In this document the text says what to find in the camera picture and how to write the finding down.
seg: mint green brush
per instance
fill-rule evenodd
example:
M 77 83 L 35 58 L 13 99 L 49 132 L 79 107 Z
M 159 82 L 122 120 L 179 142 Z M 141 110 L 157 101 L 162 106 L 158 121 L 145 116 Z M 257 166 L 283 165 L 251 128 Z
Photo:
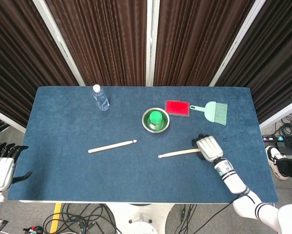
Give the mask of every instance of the mint green brush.
M 210 122 L 226 125 L 227 104 L 210 101 L 205 107 L 190 106 L 190 109 L 204 112 L 205 118 Z

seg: curtain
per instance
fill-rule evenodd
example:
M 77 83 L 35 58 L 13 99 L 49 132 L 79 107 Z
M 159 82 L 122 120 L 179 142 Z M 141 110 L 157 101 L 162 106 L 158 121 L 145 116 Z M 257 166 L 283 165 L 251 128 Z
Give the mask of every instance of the curtain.
M 0 112 L 25 127 L 44 85 L 78 83 L 34 4 L 0 0 Z
M 292 0 L 267 0 L 218 86 L 250 87 L 259 122 L 292 102 Z
M 146 0 L 46 0 L 87 85 L 145 85 Z
M 161 0 L 154 85 L 209 85 L 253 0 Z

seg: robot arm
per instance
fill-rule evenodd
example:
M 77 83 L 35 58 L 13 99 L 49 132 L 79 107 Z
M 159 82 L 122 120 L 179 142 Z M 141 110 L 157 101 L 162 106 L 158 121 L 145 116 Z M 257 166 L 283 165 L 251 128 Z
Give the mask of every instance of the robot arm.
M 241 217 L 258 219 L 282 234 L 284 234 L 287 227 L 289 227 L 287 233 L 292 233 L 292 222 L 290 224 L 288 222 L 281 222 L 278 209 L 268 203 L 262 202 L 259 197 L 243 183 L 231 163 L 223 158 L 223 151 L 213 136 L 200 134 L 193 142 L 195 142 L 201 150 L 203 157 L 200 156 L 200 158 L 214 164 L 216 172 L 221 176 L 230 192 L 233 194 L 241 194 L 241 197 L 233 202 L 234 210 L 238 215 Z M 290 211 L 288 212 L 286 209 L 283 209 L 282 213 L 286 213 L 286 215 L 283 216 L 292 216 L 292 205 L 288 206 L 291 206 L 289 209 Z
M 6 191 L 11 184 L 26 180 L 32 173 L 28 172 L 24 176 L 13 178 L 17 159 L 21 151 L 27 148 L 27 146 L 15 146 L 15 144 L 0 145 L 0 212 L 4 202 L 2 192 Z M 0 230 L 2 230 L 8 221 L 0 219 L 0 223 Z

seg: drumstick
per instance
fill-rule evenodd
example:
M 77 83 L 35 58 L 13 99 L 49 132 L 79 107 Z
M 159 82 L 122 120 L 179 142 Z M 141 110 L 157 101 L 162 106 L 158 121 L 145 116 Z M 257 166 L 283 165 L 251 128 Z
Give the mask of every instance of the drumstick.
M 190 154 L 190 153 L 196 153 L 196 152 L 200 152 L 200 149 L 191 149 L 191 150 L 182 150 L 182 151 L 170 152 L 170 153 L 167 153 L 167 154 L 159 155 L 158 158 L 171 157 L 171 156 L 176 156 L 176 155 L 184 155 L 184 154 Z
M 103 146 L 103 147 L 99 147 L 99 148 L 88 150 L 88 153 L 90 154 L 90 153 L 95 153 L 95 152 L 102 151 L 102 150 L 109 150 L 109 149 L 112 149 L 112 148 L 116 148 L 116 147 L 120 147 L 120 146 L 124 146 L 124 145 L 129 145 L 129 144 L 133 144 L 133 143 L 136 143 L 136 142 L 137 142 L 137 140 L 129 140 L 129 141 L 113 144 L 113 145 L 107 145 L 107 146 Z

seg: sneaker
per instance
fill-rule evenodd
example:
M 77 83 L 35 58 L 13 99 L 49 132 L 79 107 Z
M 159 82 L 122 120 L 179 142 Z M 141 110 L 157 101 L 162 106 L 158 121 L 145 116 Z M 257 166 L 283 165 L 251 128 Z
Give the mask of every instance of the sneaker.
M 285 155 L 282 155 L 275 147 L 273 146 L 268 146 L 266 147 L 266 154 L 267 154 L 267 159 L 268 159 L 268 164 L 271 167 L 271 169 L 273 170 L 273 173 L 275 174 L 275 176 L 280 179 L 280 180 L 285 180 L 288 179 L 287 176 L 282 175 L 279 170 L 278 167 L 276 165 L 276 162 L 278 159 L 281 158 L 285 158 Z

